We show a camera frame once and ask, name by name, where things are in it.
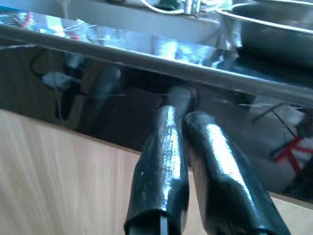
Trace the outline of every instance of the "metal tray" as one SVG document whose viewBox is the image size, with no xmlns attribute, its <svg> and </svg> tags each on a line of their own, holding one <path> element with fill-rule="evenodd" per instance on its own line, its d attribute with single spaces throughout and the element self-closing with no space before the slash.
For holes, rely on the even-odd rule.
<svg viewBox="0 0 313 235">
<path fill-rule="evenodd" d="M 313 68 L 313 4 L 266 0 L 218 9 L 226 39 L 238 49 Z"/>
</svg>

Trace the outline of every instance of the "stainless steel countertop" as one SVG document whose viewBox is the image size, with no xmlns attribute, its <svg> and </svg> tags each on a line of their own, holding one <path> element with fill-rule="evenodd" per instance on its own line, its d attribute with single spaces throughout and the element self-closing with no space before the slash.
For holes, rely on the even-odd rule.
<svg viewBox="0 0 313 235">
<path fill-rule="evenodd" d="M 268 95 L 306 107 L 313 106 L 310 70 L 275 65 L 250 55 L 144 32 L 89 25 L 35 13 L 32 17 L 32 26 L 27 29 L 0 24 L 0 37 L 81 53 L 94 59 L 227 90 Z"/>
</svg>

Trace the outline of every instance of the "wood grain surface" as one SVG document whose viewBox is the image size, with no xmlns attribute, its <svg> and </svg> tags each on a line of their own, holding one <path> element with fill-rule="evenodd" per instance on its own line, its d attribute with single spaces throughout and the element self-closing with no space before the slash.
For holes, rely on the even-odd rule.
<svg viewBox="0 0 313 235">
<path fill-rule="evenodd" d="M 0 234 L 123 235 L 139 153 L 0 111 Z M 205 235 L 192 173 L 185 235 Z M 311 205 L 272 198 L 293 235 Z"/>
</svg>

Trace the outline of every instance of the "metal bowl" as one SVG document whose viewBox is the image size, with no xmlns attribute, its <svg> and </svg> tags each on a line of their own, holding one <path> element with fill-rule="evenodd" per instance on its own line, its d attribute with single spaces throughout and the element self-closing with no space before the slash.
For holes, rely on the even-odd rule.
<svg viewBox="0 0 313 235">
<path fill-rule="evenodd" d="M 313 68 L 313 3 L 263 0 L 217 12 L 223 34 L 235 48 Z"/>
</svg>

